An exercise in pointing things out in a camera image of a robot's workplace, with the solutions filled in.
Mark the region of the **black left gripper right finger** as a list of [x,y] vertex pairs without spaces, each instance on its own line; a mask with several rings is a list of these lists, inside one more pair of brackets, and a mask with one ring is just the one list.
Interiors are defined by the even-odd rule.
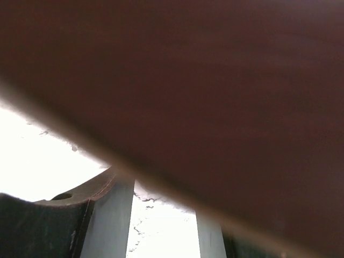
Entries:
[[201,258],[278,258],[290,257],[286,252],[274,253],[247,241],[227,235],[222,227],[196,213]]

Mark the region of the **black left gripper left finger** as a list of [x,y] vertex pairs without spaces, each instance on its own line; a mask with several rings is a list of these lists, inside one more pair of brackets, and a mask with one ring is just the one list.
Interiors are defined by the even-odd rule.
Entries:
[[133,191],[109,168],[51,200],[1,194],[1,257],[125,257]]

